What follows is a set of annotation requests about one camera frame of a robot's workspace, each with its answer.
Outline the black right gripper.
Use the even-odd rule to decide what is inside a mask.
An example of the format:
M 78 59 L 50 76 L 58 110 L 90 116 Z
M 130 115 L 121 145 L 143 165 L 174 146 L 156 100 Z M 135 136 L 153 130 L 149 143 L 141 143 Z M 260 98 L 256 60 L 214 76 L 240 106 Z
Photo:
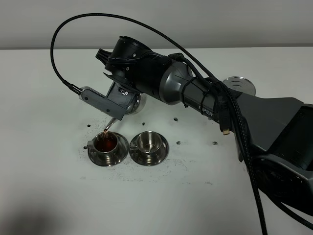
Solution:
M 169 57 L 127 36 L 119 38 L 112 52 L 99 49 L 96 58 L 111 72 L 108 78 L 128 90 L 152 97 L 159 97 L 161 79 L 171 66 Z

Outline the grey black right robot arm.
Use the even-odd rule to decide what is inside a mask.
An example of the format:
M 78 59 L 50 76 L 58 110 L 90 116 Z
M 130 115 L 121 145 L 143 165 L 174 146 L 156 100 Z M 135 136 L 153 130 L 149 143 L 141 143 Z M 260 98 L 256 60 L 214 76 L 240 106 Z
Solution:
M 173 105 L 182 103 L 237 139 L 252 184 L 279 207 L 313 213 L 313 107 L 292 98 L 259 98 L 228 88 L 187 50 L 161 55 L 121 36 L 100 49 L 108 77 L 121 88 Z

